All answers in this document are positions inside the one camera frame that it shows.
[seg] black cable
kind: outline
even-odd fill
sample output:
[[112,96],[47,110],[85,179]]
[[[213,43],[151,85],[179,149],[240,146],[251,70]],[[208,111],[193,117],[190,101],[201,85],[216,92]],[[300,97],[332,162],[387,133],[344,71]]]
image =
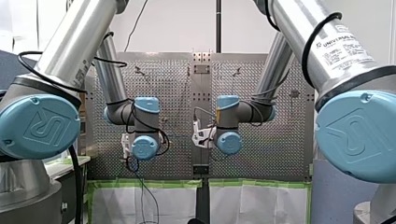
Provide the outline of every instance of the black cable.
[[107,32],[107,34],[105,35],[105,37],[103,37],[103,40],[106,40],[109,36],[114,36],[114,32]]
[[381,222],[381,224],[392,224],[396,222],[396,216],[390,217],[387,220]]
[[[126,168],[128,171],[132,172],[134,174],[134,176],[139,180],[141,186],[142,186],[142,194],[141,194],[141,204],[142,204],[142,218],[143,218],[143,222],[139,223],[139,224],[146,224],[146,223],[155,223],[155,224],[159,224],[160,223],[160,207],[158,205],[157,199],[155,198],[154,194],[151,192],[151,190],[149,190],[149,188],[146,186],[146,184],[144,183],[143,179],[137,174],[137,171],[139,170],[139,160],[136,160],[137,162],[137,168],[133,169],[133,167],[131,167],[131,163],[129,163],[131,157],[128,157],[126,160]],[[145,219],[145,214],[143,211],[143,191],[144,189],[146,189],[148,191],[148,193],[151,195],[152,199],[155,202],[155,205],[157,207],[157,222],[154,221],[146,221]]]
[[126,158],[126,160],[125,160],[125,162],[126,162],[126,169],[129,170],[129,171],[132,172],[132,173],[136,173],[136,172],[139,171],[140,162],[139,162],[138,159],[136,159],[136,167],[135,167],[134,169],[131,169],[131,163],[132,163],[133,159],[134,159],[134,158],[133,158],[133,157],[130,157],[130,156]]
[[146,127],[150,128],[150,129],[152,129],[152,130],[154,130],[156,132],[159,132],[163,136],[163,138],[165,138],[166,145],[167,145],[166,149],[163,152],[157,153],[156,156],[161,156],[161,155],[165,154],[169,150],[169,148],[171,146],[171,143],[169,141],[168,135],[162,129],[152,127],[152,126],[148,125],[147,123],[143,122],[140,118],[138,118],[136,113],[134,112],[134,100],[132,100],[132,99],[130,99],[130,100],[132,101],[131,112],[132,112],[132,115],[134,115],[134,118],[137,121],[139,121],[140,123],[142,123],[143,125],[145,125]]
[[309,36],[308,40],[306,41],[304,51],[303,51],[303,58],[301,62],[301,66],[303,68],[303,75],[305,78],[305,81],[314,88],[314,85],[312,84],[311,78],[308,75],[308,56],[309,56],[309,51],[311,50],[312,44],[315,41],[315,38],[317,35],[320,33],[321,29],[330,21],[333,21],[335,19],[341,20],[343,18],[343,14],[340,12],[334,12],[330,14],[324,21],[321,21],[317,27],[315,27],[314,31],[312,32],[311,36]]
[[134,30],[136,29],[137,23],[139,22],[140,17],[142,16],[143,11],[145,10],[146,3],[147,3],[147,2],[148,2],[148,0],[145,1],[145,4],[143,4],[142,9],[140,10],[139,15],[137,16],[136,22],[134,23],[134,29],[132,30],[132,32],[131,32],[131,33],[129,34],[129,36],[128,36],[128,42],[127,42],[127,44],[126,44],[126,46],[125,46],[124,52],[125,52],[125,51],[128,49],[128,47],[129,47],[129,43],[131,42],[131,37],[132,37],[132,35],[134,34]]
[[73,169],[75,171],[76,178],[76,217],[75,223],[80,224],[81,222],[81,213],[82,213],[82,174],[78,165],[78,157],[77,153],[73,147],[73,145],[69,148],[70,157],[73,162]]
[[7,91],[0,91],[0,102],[3,100],[3,97],[6,95]]
[[[122,108],[122,110],[121,110],[121,119],[122,119],[122,121],[123,121],[123,110],[125,109],[125,107],[126,107],[126,105],[125,105],[125,106]],[[133,111],[134,111],[134,100],[132,100],[132,102],[131,102],[131,112],[129,113],[128,119],[126,120],[125,131],[126,131],[127,133],[134,133],[134,130],[133,130],[133,131],[129,131],[129,121],[131,120]]]
[[19,62],[21,63],[21,65],[22,65],[24,68],[26,68],[29,72],[35,74],[35,75],[38,76],[39,78],[43,79],[43,80],[46,81],[46,82],[49,82],[50,84],[52,84],[52,85],[54,85],[54,86],[62,87],[62,88],[65,88],[65,89],[67,89],[67,90],[70,90],[70,91],[76,91],[76,92],[87,93],[87,92],[84,91],[84,90],[77,89],[77,88],[74,88],[74,87],[66,86],[66,85],[64,85],[64,84],[62,84],[62,83],[58,83],[58,82],[56,82],[56,81],[54,81],[54,80],[52,80],[52,79],[50,79],[50,78],[48,78],[48,77],[46,77],[46,76],[40,74],[39,72],[37,72],[33,67],[31,67],[31,66],[22,58],[23,56],[26,56],[26,55],[31,55],[31,54],[37,55],[37,54],[42,54],[42,53],[43,53],[42,51],[24,51],[24,52],[21,52],[21,53],[18,54],[18,61],[19,61]]
[[256,97],[256,96],[264,95],[264,94],[269,93],[269,92],[271,92],[271,91],[276,91],[277,88],[279,88],[280,86],[282,86],[282,84],[286,81],[286,79],[288,79],[288,76],[289,76],[289,71],[288,71],[288,73],[282,78],[282,80],[280,80],[280,81],[276,84],[276,86],[274,86],[272,89],[270,89],[270,90],[268,90],[268,91],[263,91],[263,92],[260,92],[260,93],[252,94],[252,96],[253,96],[253,97]]
[[277,26],[274,24],[274,22],[272,21],[272,19],[271,19],[270,7],[269,7],[268,0],[265,0],[265,1],[264,1],[264,7],[265,7],[265,12],[266,12],[266,13],[265,13],[265,16],[267,16],[268,22],[270,22],[271,26],[274,27],[274,29],[276,29],[277,31],[280,31],[280,30],[279,30],[279,27],[277,27]]
[[283,85],[283,83],[286,81],[286,79],[288,79],[288,76],[289,76],[289,71],[279,81],[279,83],[277,83],[276,86],[274,86],[272,89],[270,89],[268,91],[263,91],[263,92],[260,92],[260,93],[252,94],[252,96],[251,96],[252,102],[254,102],[256,104],[259,104],[259,105],[267,105],[267,106],[276,105],[275,102],[271,102],[271,101],[276,100],[278,96],[274,96],[274,97],[260,97],[260,95],[264,95],[264,94],[269,93],[271,91],[276,91],[279,87],[281,87]]
[[111,61],[111,60],[108,60],[108,59],[103,59],[103,58],[98,58],[98,57],[94,57],[94,59],[96,59],[97,61],[104,62],[104,63],[120,64],[119,67],[126,67],[126,66],[128,66],[128,63],[125,63],[125,62]]
[[137,173],[134,173],[134,176],[136,176],[136,178],[140,181],[140,183],[142,185],[142,195],[143,195],[143,188],[145,188],[148,191],[148,193],[151,195],[152,199],[154,200],[155,206],[157,207],[157,222],[156,223],[159,224],[160,223],[160,206],[158,205],[157,199],[155,198],[155,196],[151,192],[151,190],[149,190],[149,188],[146,186],[143,179]]

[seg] pegboard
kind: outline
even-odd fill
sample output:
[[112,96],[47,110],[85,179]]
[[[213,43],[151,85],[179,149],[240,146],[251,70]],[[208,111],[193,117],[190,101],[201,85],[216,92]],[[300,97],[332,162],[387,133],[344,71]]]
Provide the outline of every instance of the pegboard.
[[[211,101],[214,112],[220,94],[238,94],[248,99],[261,75],[266,55],[212,54]],[[151,179],[193,178],[191,76],[192,53],[121,53],[128,66],[122,69],[128,96],[156,96],[160,99],[160,123],[172,142],[165,155],[141,161],[140,171]],[[240,68],[240,75],[232,74]],[[105,99],[95,73],[87,78],[87,151],[92,155],[89,179],[133,177],[120,162],[124,126],[103,120]],[[291,98],[290,92],[299,97]],[[210,176],[280,180],[304,180],[312,161],[313,91],[305,85],[301,68],[294,63],[277,99],[276,120],[254,128],[240,125],[244,147],[241,153],[224,161],[210,161]],[[216,149],[212,158],[221,159]]]
[[[249,100],[259,82],[264,59],[259,55],[213,55],[212,108],[219,95],[236,94]],[[210,176],[307,180],[312,162],[313,99],[300,64],[294,62],[278,92],[276,118],[261,127],[240,124],[243,148],[227,158],[213,150]]]

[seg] silver robot arm segment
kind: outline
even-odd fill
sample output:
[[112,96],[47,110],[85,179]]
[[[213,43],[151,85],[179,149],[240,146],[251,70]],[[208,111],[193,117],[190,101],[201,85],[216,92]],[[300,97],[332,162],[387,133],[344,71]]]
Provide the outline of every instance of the silver robot arm segment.
[[46,80],[34,74],[16,77],[0,103],[1,153],[46,159],[74,143],[80,100],[72,90],[83,88],[108,26],[126,4],[78,0],[70,7],[34,69]]
[[221,95],[217,100],[215,145],[227,155],[242,148],[239,123],[263,123],[275,118],[278,88],[285,81],[293,53],[285,37],[278,33],[265,63],[259,84],[250,101],[240,101],[235,95]]
[[319,0],[256,1],[318,93],[319,149],[347,175],[396,183],[396,66],[380,66]]
[[[99,59],[117,60],[111,35],[103,40],[96,55]],[[134,126],[130,151],[141,161],[154,158],[160,148],[159,100],[155,97],[136,97],[130,100],[120,67],[101,60],[95,60],[94,64],[106,100],[105,120],[111,124]]]

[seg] white paper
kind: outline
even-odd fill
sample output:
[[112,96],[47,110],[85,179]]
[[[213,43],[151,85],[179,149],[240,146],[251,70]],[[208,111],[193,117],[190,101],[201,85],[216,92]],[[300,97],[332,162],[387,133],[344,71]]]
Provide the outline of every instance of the white paper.
[[134,201],[134,188],[97,189],[93,194],[92,223],[135,223]]
[[216,224],[305,224],[307,189],[244,185],[210,188]]
[[[196,189],[150,189],[160,210],[160,223],[186,224],[195,217]],[[92,224],[143,222],[141,188],[97,189],[93,194]],[[146,221],[157,221],[157,208],[149,192],[143,195]]]
[[277,191],[276,224],[306,223],[306,189],[283,189]]
[[241,206],[240,187],[210,187],[210,222],[237,224]]
[[238,223],[277,223],[276,198],[277,188],[244,185]]

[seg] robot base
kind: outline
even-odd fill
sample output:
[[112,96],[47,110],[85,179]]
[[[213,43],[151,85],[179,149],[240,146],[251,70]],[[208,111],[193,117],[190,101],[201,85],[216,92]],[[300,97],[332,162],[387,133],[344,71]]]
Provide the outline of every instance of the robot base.
[[353,224],[370,223],[370,202],[359,203],[353,211]]
[[33,199],[0,207],[2,224],[60,224],[62,223],[61,183],[53,182],[50,189]]

